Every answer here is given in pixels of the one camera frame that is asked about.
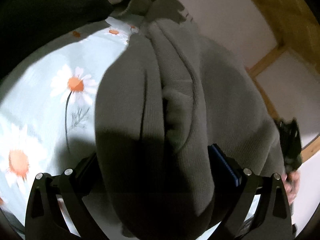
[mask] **light blue fabric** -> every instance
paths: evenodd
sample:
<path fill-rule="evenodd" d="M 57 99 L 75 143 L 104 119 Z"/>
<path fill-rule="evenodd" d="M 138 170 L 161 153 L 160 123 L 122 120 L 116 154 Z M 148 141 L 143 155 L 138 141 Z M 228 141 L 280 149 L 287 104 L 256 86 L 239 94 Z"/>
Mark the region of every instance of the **light blue fabric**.
<path fill-rule="evenodd" d="M 95 151 L 96 90 L 142 19 L 109 17 L 67 33 L 31 54 L 1 84 L 0 204 L 23 225 L 35 175 L 61 174 Z M 68 153 L 64 122 L 71 90 Z"/>

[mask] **white wall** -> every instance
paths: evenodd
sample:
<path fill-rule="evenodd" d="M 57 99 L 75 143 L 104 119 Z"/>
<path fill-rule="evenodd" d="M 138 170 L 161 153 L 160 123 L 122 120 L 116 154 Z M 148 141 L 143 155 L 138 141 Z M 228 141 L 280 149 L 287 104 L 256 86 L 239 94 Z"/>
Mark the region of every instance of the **white wall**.
<path fill-rule="evenodd" d="M 276 46 L 276 40 L 251 0 L 180 0 L 200 31 L 234 52 L 247 67 Z"/>
<path fill-rule="evenodd" d="M 300 190 L 294 201 L 292 222 L 298 227 L 297 233 L 308 223 L 320 201 L 320 151 L 300 167 Z"/>

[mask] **gray knitted sweater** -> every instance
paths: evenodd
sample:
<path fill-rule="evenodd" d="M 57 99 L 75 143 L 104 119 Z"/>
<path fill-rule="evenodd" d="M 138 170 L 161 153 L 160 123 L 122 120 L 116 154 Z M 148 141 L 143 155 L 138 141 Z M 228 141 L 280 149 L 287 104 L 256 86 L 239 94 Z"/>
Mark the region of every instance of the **gray knitted sweater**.
<path fill-rule="evenodd" d="M 101 81 L 95 125 L 113 207 L 139 239 L 195 239 L 222 219 L 208 145 L 255 174 L 284 171 L 244 66 L 190 22 L 160 19 L 132 35 Z"/>

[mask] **finger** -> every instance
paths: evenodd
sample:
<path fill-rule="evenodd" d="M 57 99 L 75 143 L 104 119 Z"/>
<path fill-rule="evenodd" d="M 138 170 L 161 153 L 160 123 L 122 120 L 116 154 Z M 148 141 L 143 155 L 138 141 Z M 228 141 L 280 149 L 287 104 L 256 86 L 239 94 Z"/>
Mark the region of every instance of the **finger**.
<path fill-rule="evenodd" d="M 289 183 L 285 182 L 284 183 L 284 190 L 286 191 L 286 193 L 288 195 L 292 191 L 292 186 Z"/>
<path fill-rule="evenodd" d="M 298 171 L 290 172 L 289 175 L 288 175 L 288 178 L 291 181 L 298 180 L 300 178 L 300 172 L 298 172 Z"/>
<path fill-rule="evenodd" d="M 294 189 L 296 194 L 298 193 L 299 189 L 300 189 L 300 176 L 298 177 L 298 179 L 294 182 Z"/>
<path fill-rule="evenodd" d="M 287 179 L 287 174 L 282 174 L 281 179 L 282 179 L 282 182 L 285 182 Z"/>
<path fill-rule="evenodd" d="M 289 205 L 291 205 L 293 203 L 293 201 L 295 200 L 295 198 L 297 197 L 296 194 L 293 194 L 293 193 L 289 193 L 288 195 L 288 202 L 289 202 Z"/>

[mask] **dark green fabric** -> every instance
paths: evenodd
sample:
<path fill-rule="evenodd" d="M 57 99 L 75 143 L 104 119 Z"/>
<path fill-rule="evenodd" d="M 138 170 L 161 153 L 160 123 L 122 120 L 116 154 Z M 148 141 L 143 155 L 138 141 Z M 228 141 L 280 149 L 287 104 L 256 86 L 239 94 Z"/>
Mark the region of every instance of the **dark green fabric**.
<path fill-rule="evenodd" d="M 1 0 L 0 79 L 32 52 L 49 41 L 87 23 L 126 14 L 146 15 L 157 0 Z M 170 9 L 163 17 L 184 8 L 177 0 L 166 1 Z"/>
<path fill-rule="evenodd" d="M 100 83 L 97 157 L 137 238 L 194 240 L 233 197 L 215 188 L 207 146 L 271 176 L 284 172 L 279 133 L 243 65 L 192 23 L 160 19 L 144 34 L 131 36 Z"/>
<path fill-rule="evenodd" d="M 12 0 L 0 12 L 0 76 L 49 41 L 112 10 L 107 0 Z"/>

